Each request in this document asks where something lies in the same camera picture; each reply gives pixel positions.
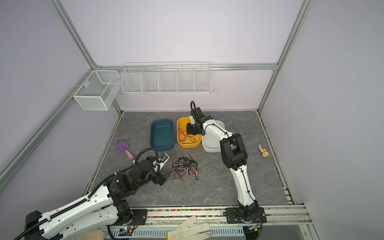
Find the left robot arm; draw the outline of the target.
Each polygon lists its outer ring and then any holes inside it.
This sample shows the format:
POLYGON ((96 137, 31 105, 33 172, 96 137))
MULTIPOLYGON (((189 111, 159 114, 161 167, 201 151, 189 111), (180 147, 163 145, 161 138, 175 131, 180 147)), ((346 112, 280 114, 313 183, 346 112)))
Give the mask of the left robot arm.
POLYGON ((28 214, 16 239, 71 240, 105 226, 131 224, 140 216, 126 198, 149 182, 162 186, 170 176, 161 173, 169 158, 155 148, 142 150, 131 166, 107 176, 87 195, 49 212, 28 214))

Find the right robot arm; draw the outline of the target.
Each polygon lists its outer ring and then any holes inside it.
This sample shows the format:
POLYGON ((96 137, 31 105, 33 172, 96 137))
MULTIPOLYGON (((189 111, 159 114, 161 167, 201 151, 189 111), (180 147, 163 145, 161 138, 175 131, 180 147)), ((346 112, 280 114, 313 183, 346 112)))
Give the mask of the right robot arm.
POLYGON ((220 127, 211 116, 204 115, 194 101, 191 101, 190 109, 191 122, 187 124, 187 134, 202 136, 208 134, 220 144, 222 161, 231 171, 237 189, 240 211, 237 219, 245 223, 256 220, 261 224, 266 223, 264 209, 258 204, 250 185, 247 171, 248 153, 242 136, 220 127))

